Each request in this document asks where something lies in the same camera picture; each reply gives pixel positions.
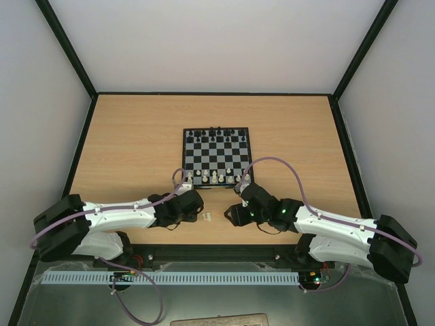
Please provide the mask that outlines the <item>white chess pieces pile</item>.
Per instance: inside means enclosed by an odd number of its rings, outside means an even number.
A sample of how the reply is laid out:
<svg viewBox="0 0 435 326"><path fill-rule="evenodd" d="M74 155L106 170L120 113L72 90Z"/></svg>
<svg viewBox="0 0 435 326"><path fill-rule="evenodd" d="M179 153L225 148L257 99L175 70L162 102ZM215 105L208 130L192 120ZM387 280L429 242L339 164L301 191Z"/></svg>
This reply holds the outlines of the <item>white chess pieces pile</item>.
<svg viewBox="0 0 435 326"><path fill-rule="evenodd" d="M211 221L212 220L211 213L203 213L202 216L203 216L203 219L205 221Z"/></svg>

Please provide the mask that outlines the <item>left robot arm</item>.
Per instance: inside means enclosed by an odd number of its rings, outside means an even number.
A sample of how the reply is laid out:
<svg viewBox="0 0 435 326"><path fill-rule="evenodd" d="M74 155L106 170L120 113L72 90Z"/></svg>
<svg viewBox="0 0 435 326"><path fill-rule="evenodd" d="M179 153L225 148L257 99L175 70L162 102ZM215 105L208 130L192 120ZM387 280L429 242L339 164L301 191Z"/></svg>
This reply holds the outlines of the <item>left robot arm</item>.
<svg viewBox="0 0 435 326"><path fill-rule="evenodd" d="M31 248L44 262L89 256L125 264L134 255L126 229L193 223L203 207L203 199L191 187L115 204L84 202L72 194L34 218Z"/></svg>

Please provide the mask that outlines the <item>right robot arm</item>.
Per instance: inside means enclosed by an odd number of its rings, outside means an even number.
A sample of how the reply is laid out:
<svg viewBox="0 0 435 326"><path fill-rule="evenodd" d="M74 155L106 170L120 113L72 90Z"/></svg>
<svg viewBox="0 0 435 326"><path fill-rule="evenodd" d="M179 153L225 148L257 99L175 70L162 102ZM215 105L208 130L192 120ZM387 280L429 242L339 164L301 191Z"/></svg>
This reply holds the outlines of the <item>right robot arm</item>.
<svg viewBox="0 0 435 326"><path fill-rule="evenodd" d="M373 269L395 283L409 280L416 240L393 218L360 219L332 214L291 198L276 199L256 183L235 191L242 199L225 218L234 226L266 223L300 234L295 254L304 266L335 261Z"/></svg>

